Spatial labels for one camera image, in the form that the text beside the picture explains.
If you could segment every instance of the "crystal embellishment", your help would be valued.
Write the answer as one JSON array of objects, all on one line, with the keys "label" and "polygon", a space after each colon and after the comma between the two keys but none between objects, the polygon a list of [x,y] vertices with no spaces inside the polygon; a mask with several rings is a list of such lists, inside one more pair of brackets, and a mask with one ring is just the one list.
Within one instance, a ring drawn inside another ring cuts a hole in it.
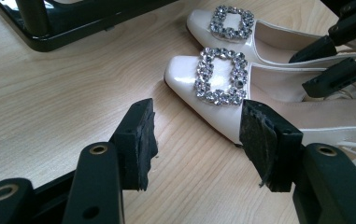
[{"label": "crystal embellishment", "polygon": [[[233,69],[230,72],[232,85],[226,91],[210,90],[209,80],[213,75],[215,57],[231,60]],[[227,49],[205,48],[201,51],[197,67],[197,78],[194,82],[195,95],[202,101],[213,105],[241,105],[247,92],[244,90],[248,81],[248,71],[245,67],[248,62],[243,53],[235,53]]]},{"label": "crystal embellishment", "polygon": [[[239,14],[241,16],[241,21],[238,24],[238,30],[223,26],[227,13]],[[209,30],[213,35],[219,38],[229,40],[246,40],[252,34],[251,27],[254,23],[253,18],[253,14],[248,10],[236,7],[219,6],[216,7],[215,12],[213,13]]]}]

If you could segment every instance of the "wood grain surface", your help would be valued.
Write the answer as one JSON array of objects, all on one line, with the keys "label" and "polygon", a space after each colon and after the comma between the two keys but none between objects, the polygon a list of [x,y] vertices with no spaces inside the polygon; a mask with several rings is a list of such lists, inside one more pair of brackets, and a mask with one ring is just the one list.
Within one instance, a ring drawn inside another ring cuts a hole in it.
[{"label": "wood grain surface", "polygon": [[107,141],[129,106],[153,98],[159,154],[147,191],[125,191],[126,223],[297,223],[291,193],[259,188],[245,153],[164,83],[176,55],[202,46],[186,28],[196,8],[242,7],[325,35],[337,17],[317,0],[180,0],[52,52],[29,49],[0,16],[0,180],[39,187]]}]

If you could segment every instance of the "white patent leather pump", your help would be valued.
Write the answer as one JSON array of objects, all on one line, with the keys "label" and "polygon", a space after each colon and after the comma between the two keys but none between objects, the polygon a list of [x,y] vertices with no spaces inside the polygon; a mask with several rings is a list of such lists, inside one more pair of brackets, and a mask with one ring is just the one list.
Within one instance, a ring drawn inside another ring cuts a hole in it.
[{"label": "white patent leather pump", "polygon": [[[217,104],[215,97],[206,98],[206,94],[198,96],[201,92],[196,87],[196,80],[199,78],[201,61],[201,57],[195,56],[174,57],[166,68],[164,80],[212,127],[240,145],[242,105],[234,105],[232,95],[229,104]],[[219,58],[215,58],[212,64],[213,75],[205,84],[210,84],[209,92],[234,88],[235,84],[231,81],[234,65]],[[356,99],[303,102],[306,92],[301,84],[318,76],[321,69],[276,68],[249,63],[246,71],[246,83],[239,86],[246,93],[242,95],[244,100],[250,99],[272,107],[304,133],[304,145],[324,143],[340,148],[356,147]]]},{"label": "white patent leather pump", "polygon": [[[215,14],[217,13],[213,11],[194,10],[187,19],[189,31],[205,48],[225,48],[243,52],[250,63],[274,67],[326,68],[348,57],[356,59],[356,41],[351,41],[347,46],[354,53],[289,63],[294,53],[313,43],[320,36],[296,32],[265,21],[255,19],[251,21],[245,19],[243,13],[238,11],[222,14],[224,20],[215,19]],[[244,27],[238,25],[242,22],[245,23]]]}]

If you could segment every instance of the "clamp jaw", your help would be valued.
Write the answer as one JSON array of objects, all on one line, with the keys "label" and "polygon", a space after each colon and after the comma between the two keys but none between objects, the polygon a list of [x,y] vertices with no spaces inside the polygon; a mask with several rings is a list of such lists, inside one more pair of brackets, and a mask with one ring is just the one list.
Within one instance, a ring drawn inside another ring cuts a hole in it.
[{"label": "clamp jaw", "polygon": [[310,97],[325,97],[356,82],[356,62],[347,58],[322,72],[321,75],[303,83]]},{"label": "clamp jaw", "polygon": [[337,16],[340,19],[336,25],[329,28],[329,35],[318,39],[295,53],[289,63],[299,63],[334,56],[337,54],[335,46],[341,46],[356,39],[356,1],[342,6],[340,15]]},{"label": "clamp jaw", "polygon": [[356,167],[341,150],[301,145],[303,133],[267,105],[247,100],[240,141],[262,185],[289,192],[300,223],[356,223]]},{"label": "clamp jaw", "polygon": [[109,142],[85,147],[76,171],[33,189],[0,181],[0,224],[124,223],[122,190],[146,190],[158,152],[152,99],[131,106]]}]

